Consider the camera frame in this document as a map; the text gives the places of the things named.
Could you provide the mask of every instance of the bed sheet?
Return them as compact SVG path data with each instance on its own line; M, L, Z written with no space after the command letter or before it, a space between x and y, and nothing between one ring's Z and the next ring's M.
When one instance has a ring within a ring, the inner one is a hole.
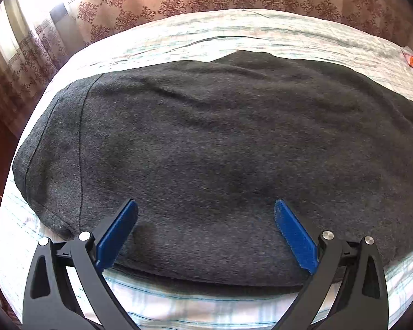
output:
M47 87L18 147L53 96L74 80L169 61L213 61L236 50L338 63L413 100L413 69L404 57L404 52L411 51L382 38L335 22L279 11L191 13L119 33L74 55ZM44 236L60 240L24 201L11 170L0 208L0 287L20 320L29 266L37 242ZM96 320L76 272L68 271L84 314ZM266 298L205 296L190 289L175 291L112 269L104 271L104 278L132 319L151 329L270 328L296 297L296 293ZM386 269L386 280L390 328L413 300L413 252ZM338 288L339 284L331 287L316 321L327 315Z

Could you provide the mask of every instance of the silver screw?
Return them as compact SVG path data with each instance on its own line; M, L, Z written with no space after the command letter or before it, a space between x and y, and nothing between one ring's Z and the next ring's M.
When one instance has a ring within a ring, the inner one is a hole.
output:
M48 244L49 243L49 238L47 238L47 237L43 237L42 239L40 239L39 241L38 241L38 244L40 245L40 246L45 246L46 244Z
M373 240L373 238L370 237L370 236L366 236L366 237L364 238L364 240L366 241L367 244L373 244L373 243L375 243L375 241Z
M333 237L335 237L335 236L333 235L333 233L331 231L325 230L323 232L323 238L324 239L327 239L328 241L330 241L331 239L333 239Z
M80 241L86 241L90 238L90 232L81 232L78 238L80 239Z

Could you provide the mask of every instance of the gray fabric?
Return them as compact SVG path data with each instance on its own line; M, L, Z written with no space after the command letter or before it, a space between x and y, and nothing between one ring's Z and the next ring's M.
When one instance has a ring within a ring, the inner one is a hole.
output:
M413 249L413 102L331 63L238 51L76 81L13 171L63 237L134 198L117 262L151 274L302 284L280 197L341 238L372 235L386 265Z

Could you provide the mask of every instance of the blue gripper pad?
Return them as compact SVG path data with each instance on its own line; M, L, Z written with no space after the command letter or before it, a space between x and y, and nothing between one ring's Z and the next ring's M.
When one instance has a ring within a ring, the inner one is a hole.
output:
M300 267L314 274L318 267L317 245L283 200L277 200L275 203L274 217Z
M130 200L115 218L107 232L103 235L96 247L95 268L102 273L110 268L138 220L138 205Z

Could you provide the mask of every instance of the patterned curtain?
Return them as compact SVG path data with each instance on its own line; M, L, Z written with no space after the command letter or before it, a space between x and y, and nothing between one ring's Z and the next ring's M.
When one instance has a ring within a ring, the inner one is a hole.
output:
M401 46L413 26L406 0L68 0L61 5L64 17L55 21L54 10L29 16L43 1L32 0L32 9L22 1L5 0L0 9L0 120L16 136L74 52L150 21L199 11L274 9L340 22Z

